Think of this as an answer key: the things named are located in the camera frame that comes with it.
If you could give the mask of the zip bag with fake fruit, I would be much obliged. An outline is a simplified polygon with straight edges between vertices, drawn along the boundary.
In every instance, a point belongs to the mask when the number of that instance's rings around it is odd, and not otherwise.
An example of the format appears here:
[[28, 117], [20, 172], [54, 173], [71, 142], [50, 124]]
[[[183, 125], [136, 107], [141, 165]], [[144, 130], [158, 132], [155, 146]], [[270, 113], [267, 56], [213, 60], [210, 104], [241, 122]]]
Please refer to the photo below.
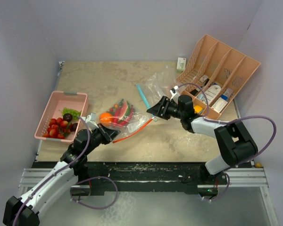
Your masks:
[[137, 84], [137, 90], [144, 102], [146, 109], [153, 107], [163, 97], [172, 97], [171, 89], [180, 86], [181, 83], [176, 80], [177, 72], [175, 68], [165, 66], [158, 72], [155, 72], [146, 81]]

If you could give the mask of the zip bag with orange watermelon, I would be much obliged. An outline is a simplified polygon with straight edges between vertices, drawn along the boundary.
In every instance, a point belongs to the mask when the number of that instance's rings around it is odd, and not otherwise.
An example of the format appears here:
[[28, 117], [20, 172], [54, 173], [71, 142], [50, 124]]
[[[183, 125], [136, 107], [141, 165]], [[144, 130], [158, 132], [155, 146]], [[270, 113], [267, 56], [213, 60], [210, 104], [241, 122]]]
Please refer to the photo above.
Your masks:
[[140, 111], [127, 99], [120, 99], [99, 115], [99, 122], [103, 126], [120, 132], [113, 143], [121, 142], [136, 135], [154, 119], [154, 116]]

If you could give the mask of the green fake grape bunch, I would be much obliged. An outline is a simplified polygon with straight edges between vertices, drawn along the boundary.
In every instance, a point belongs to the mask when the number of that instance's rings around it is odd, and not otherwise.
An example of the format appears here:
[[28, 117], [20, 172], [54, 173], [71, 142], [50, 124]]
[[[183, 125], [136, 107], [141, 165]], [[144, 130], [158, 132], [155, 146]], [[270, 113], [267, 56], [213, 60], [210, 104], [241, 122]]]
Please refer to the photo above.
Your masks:
[[81, 115], [81, 111], [72, 109], [72, 108], [66, 108], [64, 107], [62, 110], [60, 110], [61, 114], [64, 116], [65, 114], [71, 114], [73, 117], [77, 117]]

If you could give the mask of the dark purple fake plum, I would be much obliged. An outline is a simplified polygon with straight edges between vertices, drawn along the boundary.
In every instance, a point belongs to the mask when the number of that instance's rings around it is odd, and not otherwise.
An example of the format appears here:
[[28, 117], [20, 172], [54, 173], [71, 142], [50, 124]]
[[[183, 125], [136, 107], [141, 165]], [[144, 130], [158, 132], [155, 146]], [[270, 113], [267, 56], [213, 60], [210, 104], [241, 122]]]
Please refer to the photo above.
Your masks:
[[63, 115], [63, 120], [64, 121], [71, 122], [72, 119], [73, 119], [73, 116], [70, 113], [66, 113], [66, 114]]

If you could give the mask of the pink plastic basket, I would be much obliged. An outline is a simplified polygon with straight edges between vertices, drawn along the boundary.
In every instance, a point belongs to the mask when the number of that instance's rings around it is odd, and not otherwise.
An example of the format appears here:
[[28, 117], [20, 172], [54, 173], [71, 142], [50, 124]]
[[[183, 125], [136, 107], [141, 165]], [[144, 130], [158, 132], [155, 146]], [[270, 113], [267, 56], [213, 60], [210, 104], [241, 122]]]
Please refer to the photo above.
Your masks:
[[43, 115], [40, 119], [39, 125], [37, 130], [34, 134], [36, 139], [40, 140], [47, 140], [47, 141], [58, 141], [62, 143], [71, 143], [74, 141], [78, 130], [75, 132], [71, 132], [66, 138], [64, 139], [57, 139], [57, 138], [49, 138], [44, 137], [43, 135], [47, 132], [49, 127], [49, 123], [51, 119], [57, 119], [63, 117], [64, 108], [72, 109], [80, 112], [81, 116], [87, 115], [89, 100], [88, 95], [86, 93], [80, 92], [68, 92], [68, 91], [53, 91]]

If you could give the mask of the red fake strawberry bunch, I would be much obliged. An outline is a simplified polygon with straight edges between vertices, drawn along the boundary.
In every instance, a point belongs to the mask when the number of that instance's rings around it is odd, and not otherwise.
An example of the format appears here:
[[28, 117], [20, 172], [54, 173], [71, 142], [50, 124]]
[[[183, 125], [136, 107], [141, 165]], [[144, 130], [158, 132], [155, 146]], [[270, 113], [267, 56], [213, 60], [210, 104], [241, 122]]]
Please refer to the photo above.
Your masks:
[[44, 138], [66, 139], [71, 133], [72, 122], [59, 117], [51, 119], [49, 126], [42, 135]]

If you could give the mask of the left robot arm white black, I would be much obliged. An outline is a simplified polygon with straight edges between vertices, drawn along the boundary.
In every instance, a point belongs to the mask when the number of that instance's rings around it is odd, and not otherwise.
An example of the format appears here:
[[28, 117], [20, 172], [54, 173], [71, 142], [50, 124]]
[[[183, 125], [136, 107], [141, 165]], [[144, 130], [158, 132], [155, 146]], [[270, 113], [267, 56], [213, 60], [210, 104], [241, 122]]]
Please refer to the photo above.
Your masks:
[[93, 130], [80, 130], [60, 161], [37, 185], [19, 198], [6, 203], [3, 224], [6, 226], [38, 226], [50, 206], [71, 186], [87, 181], [87, 156], [99, 145], [111, 143], [120, 131], [101, 124]]

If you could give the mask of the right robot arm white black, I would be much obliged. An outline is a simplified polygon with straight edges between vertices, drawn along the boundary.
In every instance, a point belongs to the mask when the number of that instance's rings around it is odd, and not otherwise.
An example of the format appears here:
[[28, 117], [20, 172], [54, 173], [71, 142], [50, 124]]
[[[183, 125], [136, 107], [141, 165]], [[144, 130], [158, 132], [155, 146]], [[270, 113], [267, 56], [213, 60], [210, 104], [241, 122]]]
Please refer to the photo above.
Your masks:
[[147, 113], [164, 120], [177, 118], [184, 130], [216, 139], [220, 154], [206, 162], [200, 173], [200, 179], [205, 184], [212, 184], [217, 174], [258, 153], [255, 141], [241, 121], [209, 122], [195, 113], [192, 98], [188, 95], [180, 95], [177, 102], [163, 96]]

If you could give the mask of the yellow tape measure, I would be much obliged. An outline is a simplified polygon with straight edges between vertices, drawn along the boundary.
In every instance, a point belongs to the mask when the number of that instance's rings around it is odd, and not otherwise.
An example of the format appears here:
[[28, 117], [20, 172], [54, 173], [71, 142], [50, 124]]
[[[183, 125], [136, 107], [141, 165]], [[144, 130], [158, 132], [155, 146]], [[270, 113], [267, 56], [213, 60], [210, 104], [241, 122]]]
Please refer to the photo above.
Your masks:
[[203, 112], [203, 108], [200, 105], [195, 105], [194, 107], [194, 111], [196, 114], [201, 115]]

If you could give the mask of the small white green box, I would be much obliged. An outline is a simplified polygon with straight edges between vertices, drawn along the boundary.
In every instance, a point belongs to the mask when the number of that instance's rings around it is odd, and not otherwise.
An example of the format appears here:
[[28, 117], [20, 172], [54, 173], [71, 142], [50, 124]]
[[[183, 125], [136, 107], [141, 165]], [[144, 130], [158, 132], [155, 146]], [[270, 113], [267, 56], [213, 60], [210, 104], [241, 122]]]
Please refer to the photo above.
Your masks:
[[177, 66], [176, 70], [179, 72], [183, 72], [186, 68], [186, 58], [185, 57], [179, 57], [177, 59]]

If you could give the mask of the white medicine box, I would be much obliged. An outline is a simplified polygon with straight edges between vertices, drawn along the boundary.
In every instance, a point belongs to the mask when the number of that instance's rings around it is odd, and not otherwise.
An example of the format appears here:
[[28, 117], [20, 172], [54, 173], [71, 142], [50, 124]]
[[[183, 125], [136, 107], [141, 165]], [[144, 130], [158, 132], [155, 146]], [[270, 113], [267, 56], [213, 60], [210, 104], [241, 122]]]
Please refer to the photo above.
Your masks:
[[226, 105], [228, 104], [228, 102], [226, 100], [224, 100], [223, 98], [219, 98], [213, 105], [212, 105], [212, 109], [214, 111], [216, 111], [217, 113], [221, 113], [223, 111], [223, 109], [226, 107]]

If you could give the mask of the orange desk organizer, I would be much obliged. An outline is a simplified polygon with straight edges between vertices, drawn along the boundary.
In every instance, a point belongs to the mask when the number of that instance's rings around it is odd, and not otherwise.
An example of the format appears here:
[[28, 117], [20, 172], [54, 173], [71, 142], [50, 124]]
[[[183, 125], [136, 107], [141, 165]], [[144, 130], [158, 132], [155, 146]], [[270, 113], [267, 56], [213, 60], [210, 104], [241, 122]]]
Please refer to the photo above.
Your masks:
[[[208, 118], [217, 120], [251, 78], [261, 63], [210, 35], [196, 44], [185, 70], [177, 77], [181, 94], [191, 96]], [[228, 102], [221, 113], [212, 105], [223, 98]]]

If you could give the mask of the small yellow ball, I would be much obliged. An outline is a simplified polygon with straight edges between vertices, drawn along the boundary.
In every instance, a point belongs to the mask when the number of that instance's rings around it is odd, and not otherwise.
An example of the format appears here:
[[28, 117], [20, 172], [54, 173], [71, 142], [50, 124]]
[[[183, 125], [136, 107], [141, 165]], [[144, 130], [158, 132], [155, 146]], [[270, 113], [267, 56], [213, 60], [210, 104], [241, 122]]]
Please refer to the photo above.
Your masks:
[[256, 168], [262, 168], [262, 165], [261, 165], [261, 163], [257, 162], [257, 163], [255, 163], [255, 167]]

